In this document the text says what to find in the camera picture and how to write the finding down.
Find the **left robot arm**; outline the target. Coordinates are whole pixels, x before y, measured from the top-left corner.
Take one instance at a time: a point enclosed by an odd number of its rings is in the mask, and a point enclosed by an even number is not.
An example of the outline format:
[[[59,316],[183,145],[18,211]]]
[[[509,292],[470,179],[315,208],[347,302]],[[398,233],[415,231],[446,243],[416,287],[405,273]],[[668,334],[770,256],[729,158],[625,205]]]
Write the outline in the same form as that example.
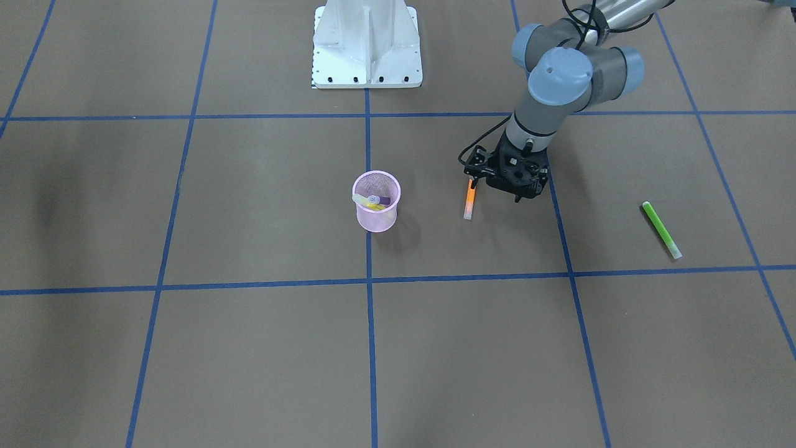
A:
[[[512,58],[527,73],[527,91],[511,116],[499,123],[494,150],[478,141],[458,161],[474,189],[483,179],[519,202],[540,195],[550,178],[548,147],[571,114],[632,93],[646,64],[637,49],[606,47],[614,34],[645,26],[669,1],[591,1],[566,8],[547,26],[531,23],[517,32]]]

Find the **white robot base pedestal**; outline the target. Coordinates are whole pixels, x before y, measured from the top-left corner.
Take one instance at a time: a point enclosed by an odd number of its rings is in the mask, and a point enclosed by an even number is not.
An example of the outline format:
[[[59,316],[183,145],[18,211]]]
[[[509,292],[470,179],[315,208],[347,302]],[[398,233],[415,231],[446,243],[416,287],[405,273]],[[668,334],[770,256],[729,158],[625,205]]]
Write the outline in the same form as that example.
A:
[[[311,85],[398,89],[423,84],[420,24],[404,1],[327,1],[313,14]]]

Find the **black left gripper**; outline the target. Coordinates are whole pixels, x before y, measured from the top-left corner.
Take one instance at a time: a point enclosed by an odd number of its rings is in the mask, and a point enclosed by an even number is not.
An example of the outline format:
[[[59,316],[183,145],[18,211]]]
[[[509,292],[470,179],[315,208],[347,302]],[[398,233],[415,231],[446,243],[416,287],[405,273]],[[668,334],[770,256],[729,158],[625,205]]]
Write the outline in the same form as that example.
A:
[[[487,161],[494,173],[486,176],[489,187],[514,196],[515,201],[539,196],[549,181],[548,151],[525,151],[501,137]],[[469,189],[475,189],[485,176],[483,164],[468,164]]]

